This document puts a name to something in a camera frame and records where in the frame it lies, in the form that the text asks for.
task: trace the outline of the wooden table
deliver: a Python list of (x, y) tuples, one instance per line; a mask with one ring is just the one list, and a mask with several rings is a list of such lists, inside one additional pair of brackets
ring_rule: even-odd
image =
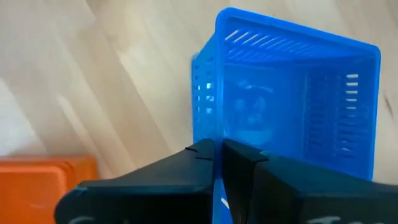
[(228, 5), (380, 47), (374, 176), (398, 183), (396, 0), (0, 0), (0, 154), (90, 152), (108, 178), (182, 150), (190, 58)]

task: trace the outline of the wood grain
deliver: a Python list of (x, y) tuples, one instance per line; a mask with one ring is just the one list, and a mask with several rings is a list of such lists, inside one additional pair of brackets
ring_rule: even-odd
[(190, 57), (229, 5), (380, 47), (374, 176), (398, 183), (395, 0), (0, 0), (0, 155), (89, 152), (108, 178), (183, 149)]

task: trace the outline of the basket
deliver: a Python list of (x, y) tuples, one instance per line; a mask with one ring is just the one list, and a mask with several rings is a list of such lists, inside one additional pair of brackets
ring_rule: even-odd
[(193, 139), (372, 179), (376, 46), (235, 8), (192, 59)]

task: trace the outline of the plastic container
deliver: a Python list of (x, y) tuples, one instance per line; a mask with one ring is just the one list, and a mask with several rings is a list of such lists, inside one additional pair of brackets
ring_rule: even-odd
[(192, 60), (193, 138), (372, 179), (376, 46), (235, 8)]
[(0, 159), (0, 223), (55, 223), (56, 204), (82, 180), (97, 179), (90, 156)]

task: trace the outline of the orange plastic box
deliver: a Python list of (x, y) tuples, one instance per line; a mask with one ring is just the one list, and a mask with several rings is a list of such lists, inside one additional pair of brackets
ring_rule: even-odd
[(62, 196), (97, 178), (91, 156), (0, 158), (0, 223), (54, 224)]

